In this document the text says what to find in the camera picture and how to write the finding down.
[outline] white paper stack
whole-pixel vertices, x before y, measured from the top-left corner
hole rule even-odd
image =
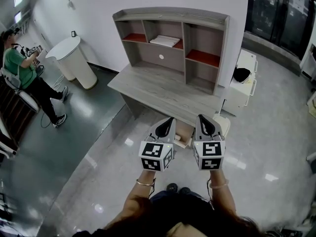
[[[152,39],[150,41],[150,43],[173,47],[179,41],[180,41],[180,39],[178,39],[178,38],[168,37],[168,36],[164,36],[164,35],[158,35],[155,39]]]

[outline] person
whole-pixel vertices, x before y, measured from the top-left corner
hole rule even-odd
[[[62,92],[53,90],[42,78],[37,77],[36,71],[32,66],[33,61],[39,55],[35,51],[29,58],[20,54],[14,47],[15,33],[9,29],[1,34],[1,60],[3,59],[3,66],[14,75],[17,75],[19,69],[21,88],[29,94],[32,94],[40,103],[43,111],[49,117],[53,127],[57,128],[63,124],[67,118],[66,114],[58,117],[55,114],[54,107],[50,101],[51,98],[65,101],[68,94],[68,87],[64,87]]]
[[[256,224],[238,217],[233,196],[223,170],[210,172],[212,199],[206,200],[177,185],[149,199],[155,183],[155,172],[143,170],[127,196],[122,211],[104,229],[93,234],[78,232],[73,237],[204,237],[204,236],[264,236]]]

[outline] ceiling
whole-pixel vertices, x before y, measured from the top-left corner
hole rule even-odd
[[[14,22],[14,16],[21,11],[22,15],[29,9],[31,0],[23,0],[16,8],[14,8],[14,0],[0,0],[0,22],[10,28]]]

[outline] bookshelf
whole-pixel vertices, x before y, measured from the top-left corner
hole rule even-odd
[[[182,82],[209,94],[218,86],[229,16],[189,8],[153,7],[113,15],[132,66],[146,62],[170,69]],[[158,35],[179,38],[173,47],[150,43]]]

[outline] white cabinet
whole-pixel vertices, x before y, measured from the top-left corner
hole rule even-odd
[[[255,78],[258,68],[256,56],[245,50],[241,50],[237,68],[246,68],[251,72],[251,75],[245,83],[238,82],[233,78],[228,88],[223,110],[235,116],[238,116],[242,109],[248,105],[250,96],[253,96],[255,92],[257,85]]]

